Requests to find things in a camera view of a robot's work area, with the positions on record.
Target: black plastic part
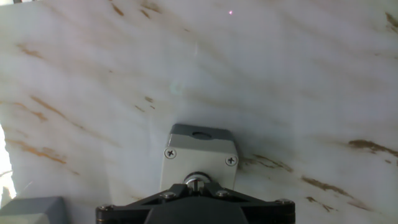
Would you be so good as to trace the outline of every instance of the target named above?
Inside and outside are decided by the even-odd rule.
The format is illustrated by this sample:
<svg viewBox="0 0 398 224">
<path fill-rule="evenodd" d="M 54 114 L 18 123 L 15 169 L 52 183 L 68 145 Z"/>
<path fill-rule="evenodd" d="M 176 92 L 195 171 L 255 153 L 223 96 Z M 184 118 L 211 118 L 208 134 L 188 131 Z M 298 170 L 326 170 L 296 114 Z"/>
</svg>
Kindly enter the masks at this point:
<svg viewBox="0 0 398 224">
<path fill-rule="evenodd" d="M 219 197 L 217 191 L 228 196 Z M 97 224 L 291 224 L 295 223 L 295 204 L 265 202 L 218 183 L 205 184 L 199 194 L 185 184 L 174 184 L 168 192 L 176 194 L 165 199 L 161 193 L 111 210 L 96 209 Z"/>
</svg>

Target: white marble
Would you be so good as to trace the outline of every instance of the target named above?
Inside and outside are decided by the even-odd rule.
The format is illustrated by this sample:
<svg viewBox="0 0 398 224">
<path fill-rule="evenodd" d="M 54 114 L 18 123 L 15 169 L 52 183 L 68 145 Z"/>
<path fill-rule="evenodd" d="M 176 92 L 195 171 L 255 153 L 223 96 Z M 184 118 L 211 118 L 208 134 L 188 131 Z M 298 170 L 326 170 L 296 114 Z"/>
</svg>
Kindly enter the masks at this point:
<svg viewBox="0 0 398 224">
<path fill-rule="evenodd" d="M 179 122 L 231 130 L 235 190 L 292 199 L 297 223 L 397 223 L 397 19 L 393 0 L 2 6 L 1 183 L 94 223 L 159 191 Z"/>
</svg>

